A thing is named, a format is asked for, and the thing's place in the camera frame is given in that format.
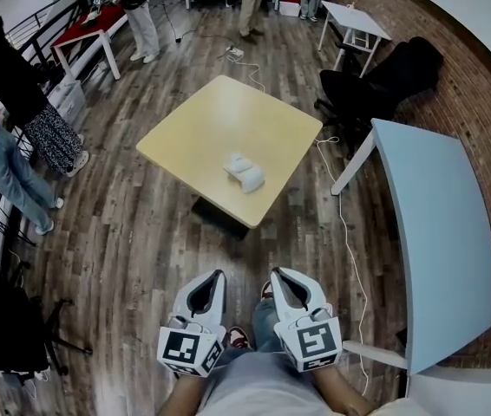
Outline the red table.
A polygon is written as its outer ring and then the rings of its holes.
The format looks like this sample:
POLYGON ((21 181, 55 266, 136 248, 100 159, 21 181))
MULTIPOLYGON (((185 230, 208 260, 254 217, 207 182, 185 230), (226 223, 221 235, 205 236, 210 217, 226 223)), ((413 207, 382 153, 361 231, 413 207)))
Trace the red table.
POLYGON ((113 77, 116 81, 120 80, 121 74, 111 48, 111 35, 115 34, 128 21, 124 10, 119 6, 103 6, 99 16, 93 20, 94 24, 92 26, 86 27, 84 25, 85 20, 85 16, 81 17, 51 45, 68 81, 75 82, 76 73, 72 71, 63 48, 87 38, 95 37, 98 38, 103 48, 113 77))

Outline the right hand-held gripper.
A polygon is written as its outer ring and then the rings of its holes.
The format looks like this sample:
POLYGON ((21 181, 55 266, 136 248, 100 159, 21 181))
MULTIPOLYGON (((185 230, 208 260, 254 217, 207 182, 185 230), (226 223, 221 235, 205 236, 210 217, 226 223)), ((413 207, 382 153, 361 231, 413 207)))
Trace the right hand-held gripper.
POLYGON ((274 331, 292 365, 305 373, 336 364, 343 351, 341 330, 321 285, 284 267, 274 268, 270 281, 280 321, 274 331), (305 310, 313 311, 301 316, 305 310))

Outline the person's blue jeans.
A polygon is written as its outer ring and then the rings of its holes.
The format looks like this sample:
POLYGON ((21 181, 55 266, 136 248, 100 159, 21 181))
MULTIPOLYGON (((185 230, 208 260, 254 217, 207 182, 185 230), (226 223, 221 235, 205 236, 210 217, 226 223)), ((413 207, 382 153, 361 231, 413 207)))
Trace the person's blue jeans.
POLYGON ((256 306, 252 315, 252 330, 255 348, 262 353, 283 353, 281 340, 274 332, 278 323, 278 316, 274 300, 262 299, 256 306))

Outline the person's grey shirt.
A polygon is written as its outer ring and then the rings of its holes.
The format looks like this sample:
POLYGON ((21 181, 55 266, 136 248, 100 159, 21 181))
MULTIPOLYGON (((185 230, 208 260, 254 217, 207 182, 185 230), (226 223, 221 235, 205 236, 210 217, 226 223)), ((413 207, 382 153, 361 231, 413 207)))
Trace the person's grey shirt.
POLYGON ((197 416, 337 416, 285 354, 246 352, 206 380, 197 416))

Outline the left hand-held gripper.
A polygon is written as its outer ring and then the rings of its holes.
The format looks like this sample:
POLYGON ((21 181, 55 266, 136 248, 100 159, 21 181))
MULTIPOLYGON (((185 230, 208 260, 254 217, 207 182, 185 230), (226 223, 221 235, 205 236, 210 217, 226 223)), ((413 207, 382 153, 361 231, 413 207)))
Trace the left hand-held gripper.
POLYGON ((226 275, 212 270, 176 295, 168 324, 160 328, 157 361, 176 374, 206 378, 223 354, 226 275))

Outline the light blue table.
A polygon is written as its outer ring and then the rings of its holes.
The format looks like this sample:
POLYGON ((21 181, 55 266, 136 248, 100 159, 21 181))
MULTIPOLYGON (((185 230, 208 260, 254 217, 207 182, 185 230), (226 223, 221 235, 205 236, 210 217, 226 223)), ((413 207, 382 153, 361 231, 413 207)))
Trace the light blue table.
POLYGON ((379 152, 403 254, 407 343, 404 354, 357 341, 343 347, 419 374, 491 328, 491 225, 458 139, 388 120, 371 124, 331 193, 339 195, 379 152))

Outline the person's left forearm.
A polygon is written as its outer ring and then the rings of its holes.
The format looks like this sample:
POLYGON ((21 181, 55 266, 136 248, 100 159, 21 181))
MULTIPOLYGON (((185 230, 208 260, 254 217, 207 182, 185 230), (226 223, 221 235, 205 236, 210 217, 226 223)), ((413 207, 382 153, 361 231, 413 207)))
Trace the person's left forearm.
POLYGON ((206 386, 200 376, 181 375, 157 416, 195 416, 206 386))

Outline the small white table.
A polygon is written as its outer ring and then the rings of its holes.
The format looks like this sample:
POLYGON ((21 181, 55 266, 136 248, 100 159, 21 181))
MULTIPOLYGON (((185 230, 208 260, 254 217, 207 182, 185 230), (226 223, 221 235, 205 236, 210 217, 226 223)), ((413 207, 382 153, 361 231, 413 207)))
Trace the small white table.
POLYGON ((363 77, 373 59, 376 49, 382 40, 391 41, 392 38, 367 13, 355 9, 352 5, 322 1, 327 14, 324 20, 322 34, 318 43, 318 51, 323 46, 324 37, 330 21, 346 28, 343 45, 353 48, 354 52, 367 53, 368 57, 363 65, 360 76, 363 77))

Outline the person's right forearm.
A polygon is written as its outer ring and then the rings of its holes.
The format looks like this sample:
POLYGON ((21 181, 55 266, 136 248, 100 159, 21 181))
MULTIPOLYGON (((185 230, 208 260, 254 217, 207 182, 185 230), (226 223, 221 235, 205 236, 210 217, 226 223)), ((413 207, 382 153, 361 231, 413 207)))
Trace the person's right forearm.
POLYGON ((311 375, 315 387, 333 412, 346 416, 368 416, 376 409, 335 366, 316 369, 311 375))

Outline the black office chair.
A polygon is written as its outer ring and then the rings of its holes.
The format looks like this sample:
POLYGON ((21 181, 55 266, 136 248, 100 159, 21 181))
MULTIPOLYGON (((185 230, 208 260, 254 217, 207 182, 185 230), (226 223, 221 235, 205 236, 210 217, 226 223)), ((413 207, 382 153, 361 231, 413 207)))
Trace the black office chair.
POLYGON ((436 89, 443 55, 426 39, 416 36, 398 43, 392 52, 368 74, 356 76, 346 71, 323 69, 319 79, 326 98, 316 99, 314 108, 326 108, 347 146, 351 159, 374 118, 393 120, 404 100, 436 89))

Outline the white storage box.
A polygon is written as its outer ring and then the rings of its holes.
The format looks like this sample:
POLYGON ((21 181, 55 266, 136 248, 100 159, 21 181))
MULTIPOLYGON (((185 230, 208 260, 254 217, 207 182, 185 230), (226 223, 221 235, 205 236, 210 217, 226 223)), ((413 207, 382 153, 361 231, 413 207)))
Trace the white storage box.
POLYGON ((70 125, 75 123, 86 102, 79 81, 59 83, 49 93, 48 99, 50 104, 70 125))

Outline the white desk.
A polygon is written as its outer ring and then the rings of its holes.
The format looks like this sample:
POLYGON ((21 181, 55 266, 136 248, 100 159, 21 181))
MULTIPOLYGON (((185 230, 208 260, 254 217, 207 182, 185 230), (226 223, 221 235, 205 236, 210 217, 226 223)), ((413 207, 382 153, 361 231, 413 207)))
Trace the white desk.
POLYGON ((433 416, 491 416, 491 369, 430 367, 409 377, 406 396, 433 416))

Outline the person's left shoe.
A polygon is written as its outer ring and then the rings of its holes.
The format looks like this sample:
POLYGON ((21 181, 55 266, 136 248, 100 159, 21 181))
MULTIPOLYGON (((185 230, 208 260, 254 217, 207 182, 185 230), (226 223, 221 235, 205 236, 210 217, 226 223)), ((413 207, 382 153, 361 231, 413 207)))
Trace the person's left shoe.
POLYGON ((231 348, 251 349, 252 345, 244 329, 231 327, 227 332, 227 342, 231 348))

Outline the yellow square table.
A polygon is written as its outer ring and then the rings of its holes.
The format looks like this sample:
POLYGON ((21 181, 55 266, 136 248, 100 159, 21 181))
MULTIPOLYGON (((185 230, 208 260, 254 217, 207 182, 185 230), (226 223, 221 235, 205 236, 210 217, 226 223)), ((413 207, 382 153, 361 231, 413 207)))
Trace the yellow square table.
POLYGON ((137 144, 146 159, 249 229, 256 228, 322 128, 320 120, 245 83, 219 75, 137 144), (224 170, 238 154, 265 182, 243 193, 224 170))

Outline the black table base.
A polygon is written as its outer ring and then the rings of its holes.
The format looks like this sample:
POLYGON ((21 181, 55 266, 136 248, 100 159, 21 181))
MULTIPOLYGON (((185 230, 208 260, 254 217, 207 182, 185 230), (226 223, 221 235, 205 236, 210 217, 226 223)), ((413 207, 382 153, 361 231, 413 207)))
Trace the black table base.
POLYGON ((249 231, 245 225, 202 197, 193 204, 192 212, 238 240, 243 240, 249 231))

